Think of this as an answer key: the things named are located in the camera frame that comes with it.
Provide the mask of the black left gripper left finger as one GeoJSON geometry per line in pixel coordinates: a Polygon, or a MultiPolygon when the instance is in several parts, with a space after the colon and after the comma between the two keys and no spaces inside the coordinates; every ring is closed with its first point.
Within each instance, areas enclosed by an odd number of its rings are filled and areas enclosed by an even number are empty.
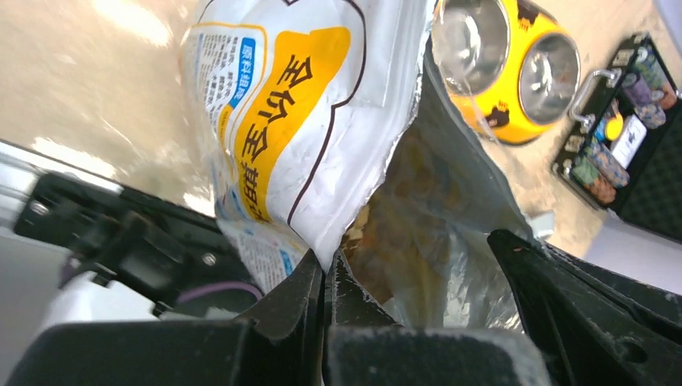
{"type": "Polygon", "coordinates": [[[307,253],[233,319],[69,323],[42,333],[10,385],[311,385],[324,272],[307,253]]]}

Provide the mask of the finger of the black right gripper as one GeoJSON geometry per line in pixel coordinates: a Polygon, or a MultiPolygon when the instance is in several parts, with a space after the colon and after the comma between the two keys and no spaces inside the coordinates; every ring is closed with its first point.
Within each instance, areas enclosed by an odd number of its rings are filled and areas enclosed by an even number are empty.
{"type": "Polygon", "coordinates": [[[681,297],[498,229],[487,238],[555,385],[679,385],[681,297]]]}

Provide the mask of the white yellow pet food bag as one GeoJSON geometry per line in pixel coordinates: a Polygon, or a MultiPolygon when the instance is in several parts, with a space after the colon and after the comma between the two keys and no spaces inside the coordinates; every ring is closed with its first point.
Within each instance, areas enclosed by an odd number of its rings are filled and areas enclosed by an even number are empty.
{"type": "Polygon", "coordinates": [[[218,225],[264,292],[305,253],[415,327],[521,328],[487,237],[530,236],[449,102],[433,1],[200,1],[183,83],[218,225]]]}

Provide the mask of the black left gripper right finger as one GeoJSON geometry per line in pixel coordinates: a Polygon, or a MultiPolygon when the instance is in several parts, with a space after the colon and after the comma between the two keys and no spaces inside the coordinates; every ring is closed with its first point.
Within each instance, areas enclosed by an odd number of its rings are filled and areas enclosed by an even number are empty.
{"type": "Polygon", "coordinates": [[[326,277],[326,385],[547,385],[540,351],[504,329],[402,326],[336,253],[326,277]]]}

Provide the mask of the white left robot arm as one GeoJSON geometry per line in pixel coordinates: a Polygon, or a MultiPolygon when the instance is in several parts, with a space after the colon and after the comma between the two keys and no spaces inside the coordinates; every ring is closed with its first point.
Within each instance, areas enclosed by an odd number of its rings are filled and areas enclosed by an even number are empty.
{"type": "Polygon", "coordinates": [[[398,325],[337,255],[312,255],[235,318],[155,320],[84,273],[55,297],[10,385],[548,385],[540,351],[500,329],[398,325]]]}

